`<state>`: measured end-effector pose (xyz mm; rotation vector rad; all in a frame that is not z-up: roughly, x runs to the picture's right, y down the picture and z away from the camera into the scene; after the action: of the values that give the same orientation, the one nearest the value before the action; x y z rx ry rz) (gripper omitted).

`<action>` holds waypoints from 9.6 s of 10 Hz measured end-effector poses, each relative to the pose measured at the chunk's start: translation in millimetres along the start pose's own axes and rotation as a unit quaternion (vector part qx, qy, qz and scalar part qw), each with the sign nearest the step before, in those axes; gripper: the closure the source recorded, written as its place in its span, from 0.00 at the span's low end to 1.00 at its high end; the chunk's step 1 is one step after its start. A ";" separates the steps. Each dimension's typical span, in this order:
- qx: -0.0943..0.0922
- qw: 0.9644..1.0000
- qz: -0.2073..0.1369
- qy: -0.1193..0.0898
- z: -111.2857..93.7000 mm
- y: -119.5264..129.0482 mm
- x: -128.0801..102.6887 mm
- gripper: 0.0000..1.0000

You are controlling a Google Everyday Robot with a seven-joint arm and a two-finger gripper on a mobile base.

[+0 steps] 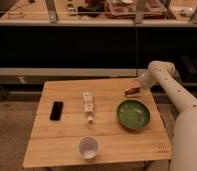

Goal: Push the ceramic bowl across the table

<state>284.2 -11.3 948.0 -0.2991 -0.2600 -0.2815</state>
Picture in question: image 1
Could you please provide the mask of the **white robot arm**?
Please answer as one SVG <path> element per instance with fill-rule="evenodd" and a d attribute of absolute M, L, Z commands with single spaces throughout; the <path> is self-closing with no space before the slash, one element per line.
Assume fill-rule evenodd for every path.
<path fill-rule="evenodd" d="M 152 61 L 138 80 L 144 89 L 158 83 L 176 107 L 170 171 L 197 171 L 197 98 L 174 78 L 175 65 Z"/>

